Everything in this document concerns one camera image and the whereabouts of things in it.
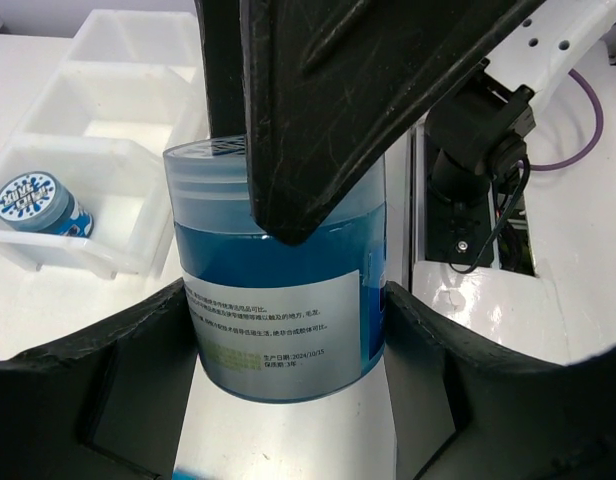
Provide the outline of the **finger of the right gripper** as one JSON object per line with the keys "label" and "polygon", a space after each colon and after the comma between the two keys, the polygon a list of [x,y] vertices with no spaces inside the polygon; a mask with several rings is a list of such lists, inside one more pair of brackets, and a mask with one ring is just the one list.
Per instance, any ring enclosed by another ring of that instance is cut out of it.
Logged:
{"label": "finger of the right gripper", "polygon": [[244,135],[249,210],[305,242],[535,1],[199,1],[214,137]]}

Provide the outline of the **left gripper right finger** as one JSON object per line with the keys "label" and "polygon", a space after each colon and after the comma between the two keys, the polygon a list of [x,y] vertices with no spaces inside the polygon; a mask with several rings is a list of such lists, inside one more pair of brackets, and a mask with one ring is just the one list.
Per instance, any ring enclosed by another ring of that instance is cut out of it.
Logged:
{"label": "left gripper right finger", "polygon": [[400,479],[616,479],[616,347],[568,366],[386,287]]}

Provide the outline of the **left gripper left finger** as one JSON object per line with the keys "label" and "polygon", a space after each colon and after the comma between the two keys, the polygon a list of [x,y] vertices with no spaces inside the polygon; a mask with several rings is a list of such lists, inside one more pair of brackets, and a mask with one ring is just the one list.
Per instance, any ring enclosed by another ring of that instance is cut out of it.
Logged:
{"label": "left gripper left finger", "polygon": [[169,479],[197,347],[182,281],[0,360],[0,479]]}

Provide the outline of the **blue slime jar labelled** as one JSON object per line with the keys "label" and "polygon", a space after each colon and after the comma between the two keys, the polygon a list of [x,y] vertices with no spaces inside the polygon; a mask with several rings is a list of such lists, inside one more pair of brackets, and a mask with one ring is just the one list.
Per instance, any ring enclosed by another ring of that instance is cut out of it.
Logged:
{"label": "blue slime jar labelled", "polygon": [[374,368],[384,350],[385,163],[378,160],[298,246],[253,220],[245,141],[163,154],[202,366],[221,389],[266,403],[311,400]]}

